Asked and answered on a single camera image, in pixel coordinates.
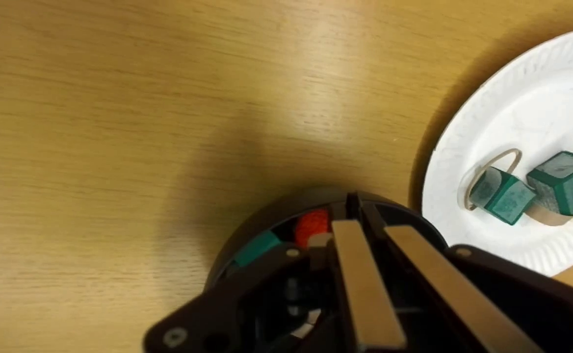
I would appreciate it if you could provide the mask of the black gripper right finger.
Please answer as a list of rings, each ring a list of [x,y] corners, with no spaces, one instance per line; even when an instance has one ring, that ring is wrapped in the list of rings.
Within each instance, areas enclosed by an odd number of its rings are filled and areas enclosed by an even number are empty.
[[[387,225],[385,233],[487,353],[542,353],[540,344],[425,238],[417,227]]]

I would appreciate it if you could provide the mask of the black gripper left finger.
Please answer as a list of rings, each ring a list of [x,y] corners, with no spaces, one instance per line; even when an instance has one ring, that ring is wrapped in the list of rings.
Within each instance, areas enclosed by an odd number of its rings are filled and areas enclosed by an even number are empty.
[[[409,338],[395,313],[393,299],[358,219],[332,223],[338,262],[344,278],[356,350],[401,350]]]

